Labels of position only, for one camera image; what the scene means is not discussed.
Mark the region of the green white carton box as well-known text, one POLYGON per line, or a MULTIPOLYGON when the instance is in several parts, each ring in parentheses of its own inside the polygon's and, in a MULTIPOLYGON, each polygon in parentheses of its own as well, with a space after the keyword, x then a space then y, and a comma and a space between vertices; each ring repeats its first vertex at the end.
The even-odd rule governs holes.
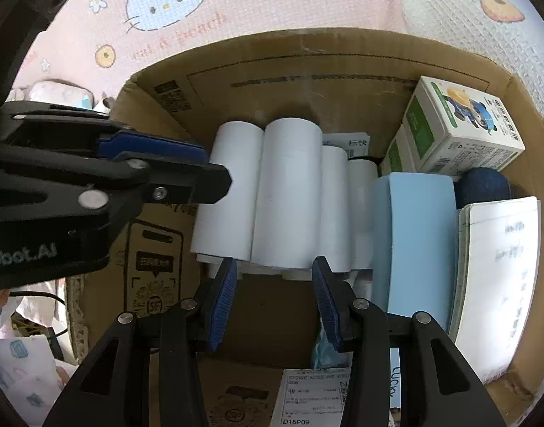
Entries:
POLYGON ((420 173, 499 172, 526 150, 500 98, 429 76, 418 81, 403 127, 420 173))

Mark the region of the crumpled blue mask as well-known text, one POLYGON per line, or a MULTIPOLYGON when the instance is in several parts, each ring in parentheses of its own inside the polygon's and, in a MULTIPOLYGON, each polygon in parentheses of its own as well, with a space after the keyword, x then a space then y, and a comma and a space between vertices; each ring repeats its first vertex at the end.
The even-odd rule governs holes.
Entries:
POLYGON ((330 343, 323 326, 320 322, 320 331, 311 353, 311 365, 313 369, 329 369, 347 366, 347 356, 338 353, 333 344, 330 343))

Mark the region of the light blue wipes pack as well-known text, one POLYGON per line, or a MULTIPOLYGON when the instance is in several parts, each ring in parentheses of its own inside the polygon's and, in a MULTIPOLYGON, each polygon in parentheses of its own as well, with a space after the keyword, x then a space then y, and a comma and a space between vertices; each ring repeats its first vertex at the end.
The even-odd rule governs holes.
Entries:
POLYGON ((92 110, 94 95, 78 86, 52 80, 38 81, 27 89, 26 98, 31 101, 92 110))

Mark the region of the brown cardboard box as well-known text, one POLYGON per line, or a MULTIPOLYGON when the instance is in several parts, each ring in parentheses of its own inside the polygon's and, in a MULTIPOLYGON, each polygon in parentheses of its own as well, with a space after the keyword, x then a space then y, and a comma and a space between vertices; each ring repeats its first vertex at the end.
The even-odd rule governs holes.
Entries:
MULTIPOLYGON (((506 175, 519 195, 541 201, 539 275, 509 370, 483 386, 503 426, 544 426, 544 121, 516 76, 484 57, 429 39, 364 29, 279 31, 198 47, 142 70, 124 85, 112 116, 146 133, 199 144, 210 144, 232 118, 253 125, 304 118, 327 131, 364 131, 381 154, 423 74, 500 95, 524 137, 526 150, 506 175)), ((84 276, 79 299, 90 352, 127 306, 123 294, 141 227, 176 235, 183 293, 191 294, 199 283, 201 269, 188 250, 192 217, 175 204, 148 206, 123 227, 108 264, 84 276)), ((198 363, 203 397, 228 373, 269 386, 281 367, 310 356, 320 322, 313 279, 242 280, 224 334, 228 360, 214 363, 215 375, 198 363)), ((149 393, 147 426, 163 426, 157 355, 150 358, 149 393)))

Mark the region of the white lined notebook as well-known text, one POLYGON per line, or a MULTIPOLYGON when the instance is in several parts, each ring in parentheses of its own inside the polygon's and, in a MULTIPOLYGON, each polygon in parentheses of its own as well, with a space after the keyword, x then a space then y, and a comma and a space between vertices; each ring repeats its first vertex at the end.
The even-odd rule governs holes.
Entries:
POLYGON ((458 215, 448 335, 481 382, 505 374, 521 340, 537 279, 541 201, 476 202, 458 215))

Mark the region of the dark blue cloth ball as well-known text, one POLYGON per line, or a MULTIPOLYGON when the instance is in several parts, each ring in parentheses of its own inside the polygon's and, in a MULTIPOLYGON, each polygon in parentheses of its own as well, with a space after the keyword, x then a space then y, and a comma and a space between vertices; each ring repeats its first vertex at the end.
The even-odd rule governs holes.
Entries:
POLYGON ((466 171, 454 183, 456 208, 478 202, 505 201, 512 198, 509 180, 500 172, 476 168, 466 171))

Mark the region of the Hello Kitty pink blanket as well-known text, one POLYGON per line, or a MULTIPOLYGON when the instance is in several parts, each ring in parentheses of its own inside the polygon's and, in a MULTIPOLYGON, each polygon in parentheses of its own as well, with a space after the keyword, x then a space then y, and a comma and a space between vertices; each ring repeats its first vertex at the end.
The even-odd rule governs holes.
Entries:
POLYGON ((485 56, 520 77, 544 118, 544 21, 530 0, 68 0, 10 96, 52 80, 90 91, 100 108, 134 72, 185 50, 320 27, 405 33, 485 56))

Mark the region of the light blue foam block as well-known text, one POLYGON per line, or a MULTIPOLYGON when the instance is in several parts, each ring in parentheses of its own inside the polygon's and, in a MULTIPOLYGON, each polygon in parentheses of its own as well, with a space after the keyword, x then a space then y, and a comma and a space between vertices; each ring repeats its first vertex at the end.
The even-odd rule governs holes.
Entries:
POLYGON ((446 329, 456 255, 451 178, 391 173, 375 181, 371 293, 375 305, 407 317, 426 311, 446 329))

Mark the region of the white shipping label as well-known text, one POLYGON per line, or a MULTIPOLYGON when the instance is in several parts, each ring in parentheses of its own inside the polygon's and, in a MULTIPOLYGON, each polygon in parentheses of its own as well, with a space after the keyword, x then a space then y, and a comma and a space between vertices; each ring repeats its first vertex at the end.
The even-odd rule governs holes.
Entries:
POLYGON ((350 369, 284 370, 271 426, 340 426, 350 369))

